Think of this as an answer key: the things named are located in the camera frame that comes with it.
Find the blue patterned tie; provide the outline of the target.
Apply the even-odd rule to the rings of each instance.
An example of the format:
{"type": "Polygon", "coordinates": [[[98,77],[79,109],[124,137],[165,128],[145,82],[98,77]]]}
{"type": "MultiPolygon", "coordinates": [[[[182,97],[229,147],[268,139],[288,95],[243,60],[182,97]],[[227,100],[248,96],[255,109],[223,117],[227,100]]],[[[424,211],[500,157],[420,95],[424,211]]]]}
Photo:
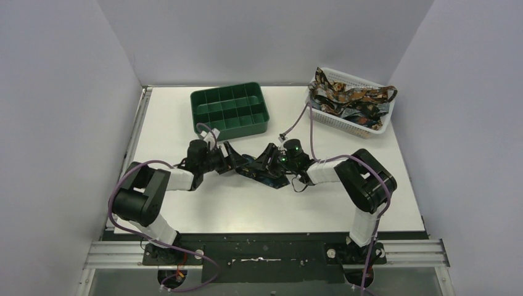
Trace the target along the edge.
{"type": "Polygon", "coordinates": [[[290,181],[288,180],[286,175],[255,176],[253,171],[251,170],[251,167],[249,167],[249,165],[251,165],[255,158],[248,154],[242,154],[242,156],[245,157],[249,161],[249,163],[246,166],[243,166],[242,168],[238,168],[236,170],[236,173],[238,173],[239,175],[252,179],[256,182],[262,183],[273,189],[280,189],[290,184],[290,181]]]}

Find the green compartment tray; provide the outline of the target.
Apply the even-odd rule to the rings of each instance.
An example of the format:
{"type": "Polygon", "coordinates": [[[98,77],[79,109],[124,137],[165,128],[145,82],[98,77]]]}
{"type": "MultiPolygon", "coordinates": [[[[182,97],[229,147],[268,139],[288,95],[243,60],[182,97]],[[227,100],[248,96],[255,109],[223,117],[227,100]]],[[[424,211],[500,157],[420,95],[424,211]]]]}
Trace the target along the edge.
{"type": "Polygon", "coordinates": [[[219,141],[268,130],[270,115],[260,84],[249,82],[194,91],[190,95],[194,132],[217,129],[219,141]]]}

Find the white plastic basket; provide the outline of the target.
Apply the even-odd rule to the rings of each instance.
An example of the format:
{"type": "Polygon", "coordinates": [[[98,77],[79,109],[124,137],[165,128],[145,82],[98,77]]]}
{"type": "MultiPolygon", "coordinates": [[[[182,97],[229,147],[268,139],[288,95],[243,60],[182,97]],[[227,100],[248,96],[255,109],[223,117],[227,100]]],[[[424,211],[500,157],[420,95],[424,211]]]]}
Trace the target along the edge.
{"type": "Polygon", "coordinates": [[[391,122],[398,90],[327,67],[318,67],[305,105],[314,121],[369,139],[391,122]]]}

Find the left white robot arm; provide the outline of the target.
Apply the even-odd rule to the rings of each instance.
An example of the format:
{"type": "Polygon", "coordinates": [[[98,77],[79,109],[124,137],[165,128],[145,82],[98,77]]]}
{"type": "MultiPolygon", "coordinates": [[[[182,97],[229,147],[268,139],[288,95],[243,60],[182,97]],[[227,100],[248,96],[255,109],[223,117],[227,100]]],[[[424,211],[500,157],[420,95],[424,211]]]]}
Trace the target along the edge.
{"type": "Polygon", "coordinates": [[[182,247],[175,243],[179,232],[160,214],[168,191],[194,191],[204,174],[227,173],[248,163],[228,142],[220,146],[196,139],[189,143],[187,156],[177,165],[152,168],[152,162],[133,162],[119,181],[108,204],[109,215],[129,221],[137,235],[159,247],[158,256],[168,265],[180,261],[182,247]]]}

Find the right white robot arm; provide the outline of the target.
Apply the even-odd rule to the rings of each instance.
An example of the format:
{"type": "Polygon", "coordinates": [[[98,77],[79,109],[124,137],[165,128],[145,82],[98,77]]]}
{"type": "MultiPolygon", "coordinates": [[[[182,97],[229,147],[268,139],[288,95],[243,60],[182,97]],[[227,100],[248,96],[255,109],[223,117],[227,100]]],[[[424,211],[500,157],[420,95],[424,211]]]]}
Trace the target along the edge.
{"type": "Polygon", "coordinates": [[[275,189],[289,185],[289,175],[305,186],[341,183],[356,206],[349,239],[359,247],[373,243],[378,221],[397,189],[392,174],[366,149],[315,160],[303,151],[298,139],[288,139],[279,146],[270,143],[257,158],[246,159],[238,172],[275,189]]]}

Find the pile of patterned ties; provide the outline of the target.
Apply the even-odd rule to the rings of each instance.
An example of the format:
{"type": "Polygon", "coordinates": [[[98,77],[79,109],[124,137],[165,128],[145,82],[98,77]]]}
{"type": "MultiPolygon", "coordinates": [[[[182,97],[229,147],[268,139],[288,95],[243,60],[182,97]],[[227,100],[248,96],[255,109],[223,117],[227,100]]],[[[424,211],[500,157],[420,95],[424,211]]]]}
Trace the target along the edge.
{"type": "Polygon", "coordinates": [[[398,90],[394,86],[363,86],[335,80],[318,67],[308,85],[311,109],[379,131],[390,113],[398,90]]]}

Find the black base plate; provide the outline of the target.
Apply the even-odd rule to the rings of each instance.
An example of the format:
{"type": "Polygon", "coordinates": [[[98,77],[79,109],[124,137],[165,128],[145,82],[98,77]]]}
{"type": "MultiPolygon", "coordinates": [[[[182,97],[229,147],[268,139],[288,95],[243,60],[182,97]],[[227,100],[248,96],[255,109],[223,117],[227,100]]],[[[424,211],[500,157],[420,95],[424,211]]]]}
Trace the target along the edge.
{"type": "Polygon", "coordinates": [[[95,242],[89,268],[149,268],[166,276],[176,268],[200,271],[214,283],[324,281],[359,279],[366,253],[342,232],[297,234],[184,234],[189,255],[147,242],[95,242]]]}

